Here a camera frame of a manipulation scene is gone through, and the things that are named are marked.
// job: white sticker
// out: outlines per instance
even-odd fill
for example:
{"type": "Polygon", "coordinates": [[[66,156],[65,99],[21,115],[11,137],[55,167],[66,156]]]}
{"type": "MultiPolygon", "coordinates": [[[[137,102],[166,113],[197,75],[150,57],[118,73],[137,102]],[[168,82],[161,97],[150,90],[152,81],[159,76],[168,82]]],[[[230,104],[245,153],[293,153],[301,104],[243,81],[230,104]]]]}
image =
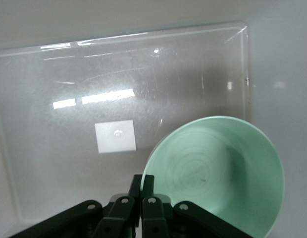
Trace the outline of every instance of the white sticker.
{"type": "Polygon", "coordinates": [[[136,150],[133,120],[95,123],[99,153],[136,150]]]}

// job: white surface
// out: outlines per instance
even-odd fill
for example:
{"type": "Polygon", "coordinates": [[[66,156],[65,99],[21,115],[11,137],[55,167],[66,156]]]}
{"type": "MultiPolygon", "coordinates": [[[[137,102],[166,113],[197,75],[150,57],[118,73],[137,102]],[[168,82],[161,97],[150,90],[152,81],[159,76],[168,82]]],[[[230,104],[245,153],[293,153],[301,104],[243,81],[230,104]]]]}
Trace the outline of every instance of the white surface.
{"type": "Polygon", "coordinates": [[[99,153],[136,150],[133,120],[95,123],[99,153]]]}
{"type": "MultiPolygon", "coordinates": [[[[269,237],[307,237],[307,0],[0,0],[0,49],[235,20],[249,27],[252,121],[285,168],[285,202],[269,237]]],[[[127,167],[131,174],[142,166],[127,167]]],[[[2,211],[10,199],[1,156],[0,178],[2,211]]],[[[4,220],[0,212],[0,232],[4,220]]]]}

